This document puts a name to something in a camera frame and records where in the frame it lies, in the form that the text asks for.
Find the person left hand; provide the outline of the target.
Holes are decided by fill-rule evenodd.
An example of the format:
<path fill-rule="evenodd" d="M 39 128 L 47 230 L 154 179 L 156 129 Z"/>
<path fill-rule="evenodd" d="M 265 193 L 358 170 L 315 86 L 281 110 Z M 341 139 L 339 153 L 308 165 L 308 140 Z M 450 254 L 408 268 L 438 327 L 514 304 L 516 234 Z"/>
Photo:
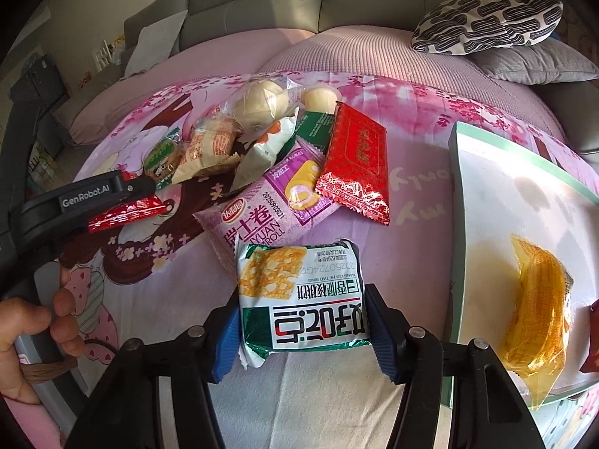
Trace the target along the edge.
<path fill-rule="evenodd" d="M 74 317 L 75 299 L 65 289 L 70 273 L 60 268 L 59 290 L 53 297 L 53 308 L 33 305 L 20 297 L 1 302 L 1 394 L 4 398 L 25 404 L 40 404 L 33 387 L 25 380 L 20 368 L 15 340 L 21 335 L 37 335 L 50 329 L 55 342 L 69 356 L 85 353 L 84 340 Z"/>

